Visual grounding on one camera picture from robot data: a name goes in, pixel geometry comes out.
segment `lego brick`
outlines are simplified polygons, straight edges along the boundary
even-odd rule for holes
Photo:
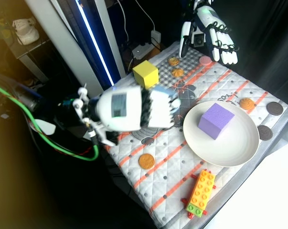
[[[144,61],[133,68],[136,82],[146,89],[159,82],[159,70],[148,61]]]
[[[198,127],[216,139],[233,117],[233,113],[214,104],[202,115]]]
[[[201,171],[189,202],[201,210],[205,210],[213,189],[215,175]]]
[[[186,207],[186,210],[198,217],[201,217],[202,216],[202,213],[203,213],[203,210],[196,207],[195,205],[189,203]]]

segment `orange lego brick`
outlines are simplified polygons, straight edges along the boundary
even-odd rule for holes
[[[202,170],[192,191],[190,203],[205,210],[213,189],[215,175]]]

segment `round orange cookie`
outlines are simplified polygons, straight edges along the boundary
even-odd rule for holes
[[[182,68],[176,68],[176,69],[172,70],[171,74],[174,77],[181,77],[184,75],[184,70]]]
[[[143,169],[150,169],[154,166],[154,157],[151,154],[143,154],[139,157],[139,165]]]
[[[171,57],[169,58],[168,60],[168,63],[171,65],[171,66],[175,66],[179,63],[179,59],[177,57]]]
[[[253,109],[255,106],[255,103],[253,102],[253,100],[249,99],[249,98],[244,98],[241,99],[239,102],[239,105],[241,108],[245,109],[245,110],[251,110]]]

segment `quilted mat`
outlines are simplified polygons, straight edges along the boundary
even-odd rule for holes
[[[144,128],[132,133],[122,133],[119,144],[110,148],[109,153],[158,228],[182,229],[190,225],[191,228],[200,228],[209,218],[209,211],[215,212],[215,209],[225,202],[222,202],[219,193],[230,185],[231,179],[243,165],[223,168],[200,159],[189,148],[183,136],[182,123],[187,112],[196,103],[205,101],[226,101],[239,106],[240,99],[247,97],[251,98],[256,106],[253,110],[245,112],[256,125],[263,124],[272,129],[281,115],[270,115],[266,105],[279,102],[284,108],[283,113],[288,105],[219,63],[201,65],[199,58],[202,54],[194,49],[189,49],[177,66],[170,66],[168,58],[178,58],[178,48],[176,45],[166,55],[162,52],[161,60],[152,61],[159,69],[159,84],[179,93],[181,107],[174,117],[175,126],[168,130]],[[184,76],[173,77],[173,68],[182,68]],[[129,78],[119,86],[132,84],[135,84],[134,79]],[[138,163],[139,157],[145,153],[155,158],[154,167],[148,170],[142,169]],[[191,175],[199,174],[202,169],[216,175],[216,189],[212,191],[207,204],[208,215],[190,220],[181,198],[189,197],[195,184]]]

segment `plate rim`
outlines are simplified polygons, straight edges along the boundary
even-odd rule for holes
[[[205,160],[204,158],[200,157],[198,154],[195,153],[195,151],[191,148],[190,144],[189,144],[189,143],[187,142],[187,140],[186,140],[185,133],[184,133],[184,125],[185,125],[186,117],[189,116],[190,111],[193,110],[193,109],[196,109],[198,106],[200,106],[200,105],[202,105],[202,104],[205,104],[205,103],[211,103],[211,106],[213,105],[212,103],[227,104],[227,105],[229,105],[230,107],[234,107],[234,109],[235,109],[235,108],[238,108],[238,109],[242,110],[242,111],[245,113],[245,115],[249,116],[251,122],[252,122],[252,123],[254,124],[254,126],[256,127],[255,133],[256,133],[256,136],[257,136],[257,139],[258,139],[256,150],[255,150],[255,152],[253,153],[253,155],[251,156],[251,158],[249,158],[247,161],[245,161],[245,162],[243,162],[243,163],[241,163],[241,164],[238,164],[238,165],[234,165],[234,166],[221,166],[221,165],[217,165],[217,164],[215,164],[215,163],[212,163],[212,162],[210,162],[210,161],[207,161],[207,160]],[[259,147],[259,132],[258,132],[258,129],[257,129],[257,125],[254,123],[253,119],[252,119],[252,118],[250,117],[250,115],[248,115],[243,109],[241,109],[241,108],[238,107],[238,106],[235,106],[235,105],[233,105],[233,104],[230,104],[230,103],[227,103],[227,102],[223,102],[223,101],[206,101],[206,102],[197,104],[197,105],[194,106],[191,110],[188,111],[188,113],[186,114],[186,116],[185,116],[185,118],[184,118],[184,121],[183,121],[183,135],[184,135],[184,138],[185,138],[186,143],[188,144],[188,146],[190,147],[190,149],[192,150],[192,152],[193,152],[194,154],[196,154],[200,159],[202,159],[203,161],[205,161],[205,162],[207,162],[207,163],[210,163],[210,164],[212,164],[212,165],[215,165],[215,166],[230,168],[230,167],[235,167],[235,166],[244,165],[245,163],[249,162],[249,161],[256,155],[257,150],[258,150],[258,147]]]

